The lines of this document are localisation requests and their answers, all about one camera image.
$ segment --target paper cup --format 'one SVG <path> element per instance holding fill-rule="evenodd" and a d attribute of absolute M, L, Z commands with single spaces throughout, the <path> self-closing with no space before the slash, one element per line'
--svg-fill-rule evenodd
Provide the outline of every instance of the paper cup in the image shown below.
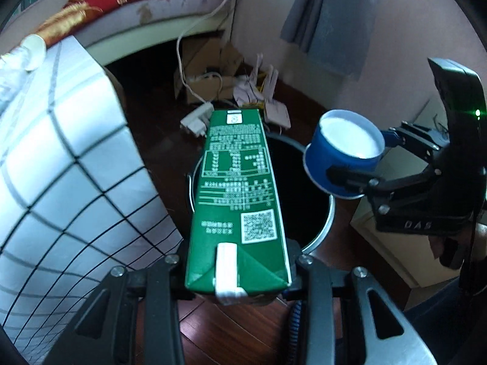
<path fill-rule="evenodd" d="M 385 150 L 384 137 L 367 118 L 347 110 L 323 114 L 311 144 L 303 155 L 304 169 L 322 191 L 343 199 L 362 197 L 333 185 L 326 175 L 330 166 L 373 171 Z"/>
<path fill-rule="evenodd" d="M 31 34 L 24 38 L 20 46 L 26 48 L 30 53 L 30 59 L 25 68 L 27 71 L 33 71 L 39 68 L 46 58 L 46 43 L 43 38 L 37 34 Z"/>

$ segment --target white tab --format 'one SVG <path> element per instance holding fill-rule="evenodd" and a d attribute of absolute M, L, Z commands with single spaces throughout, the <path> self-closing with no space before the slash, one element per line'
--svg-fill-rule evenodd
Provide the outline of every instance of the white tab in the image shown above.
<path fill-rule="evenodd" d="M 279 71 L 277 71 L 272 65 L 270 65 L 267 76 L 264 80 L 264 88 L 262 89 L 262 96 L 264 96 L 266 100 L 271 100 L 274 96 L 278 77 Z"/>
<path fill-rule="evenodd" d="M 254 69 L 250 73 L 249 82 L 253 85 L 257 85 L 257 77 L 259 76 L 259 69 L 262 65 L 262 60 L 264 59 L 263 53 L 257 54 L 257 62 L 255 63 Z"/>
<path fill-rule="evenodd" d="M 219 243 L 216 250 L 215 296 L 221 304 L 236 304 L 247 292 L 237 286 L 237 245 Z"/>

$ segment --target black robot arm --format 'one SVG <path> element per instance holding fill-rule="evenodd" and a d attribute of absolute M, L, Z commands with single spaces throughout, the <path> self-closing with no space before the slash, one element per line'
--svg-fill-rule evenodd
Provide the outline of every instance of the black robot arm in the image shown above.
<path fill-rule="evenodd" d="M 391 365 L 399 359 L 436 364 L 365 268 L 350 273 L 332 269 L 303 255 L 296 241 L 288 240 L 287 248 L 293 283 L 283 297 L 303 301 L 297 364 L 335 364 L 334 297 L 342 303 L 345 364 Z M 184 289 L 184 263 L 181 251 L 147 269 L 114 268 L 67 325 L 43 365 L 133 365 L 140 298 L 145 298 L 144 363 L 184 365 L 177 300 L 194 297 Z"/>
<path fill-rule="evenodd" d="M 383 132 L 388 146 L 403 147 L 426 161 L 426 169 L 394 180 L 344 167 L 327 170 L 334 185 L 366 195 L 379 231 L 453 236 L 483 208 L 487 110 L 480 79 L 451 60 L 429 59 L 429 66 L 447 114 L 447 138 L 407 122 Z M 458 269 L 470 250 L 447 239 L 441 262 Z"/>

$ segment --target dark wooden floor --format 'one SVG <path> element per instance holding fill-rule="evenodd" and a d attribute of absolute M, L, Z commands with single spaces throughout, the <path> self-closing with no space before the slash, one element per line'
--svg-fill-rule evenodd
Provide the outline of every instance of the dark wooden floor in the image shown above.
<path fill-rule="evenodd" d="M 109 68 L 127 93 L 126 116 L 154 184 L 181 234 L 187 238 L 191 213 L 187 181 L 201 155 L 203 140 L 184 134 L 179 121 L 194 109 L 173 97 L 172 45 L 159 46 L 123 59 Z M 164 64 L 161 58 L 167 57 Z M 286 135 L 306 145 L 324 109 L 300 92 L 278 82 L 275 98 L 286 103 L 292 128 Z M 338 269 L 368 268 L 403 307 L 409 288 L 353 229 L 357 202 L 338 201 L 335 222 L 313 255 Z M 286 355 L 289 304 L 276 299 L 266 307 L 223 307 L 197 298 L 179 302 L 181 339 L 187 365 L 281 364 Z M 139 319 L 143 319 L 143 304 Z M 143 325 L 138 323 L 137 363 L 142 364 Z"/>

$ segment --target pink wall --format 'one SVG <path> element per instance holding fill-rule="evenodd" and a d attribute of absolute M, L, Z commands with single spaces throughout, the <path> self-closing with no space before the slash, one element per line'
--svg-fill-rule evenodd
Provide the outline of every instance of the pink wall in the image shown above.
<path fill-rule="evenodd" d="M 454 0 L 381 0 L 359 81 L 306 60 L 279 39 L 294 0 L 241 0 L 232 42 L 247 62 L 265 54 L 288 84 L 328 108 L 346 108 L 380 128 L 412 119 L 437 92 L 427 57 L 444 57 L 475 70 L 487 88 L 487 52 Z"/>

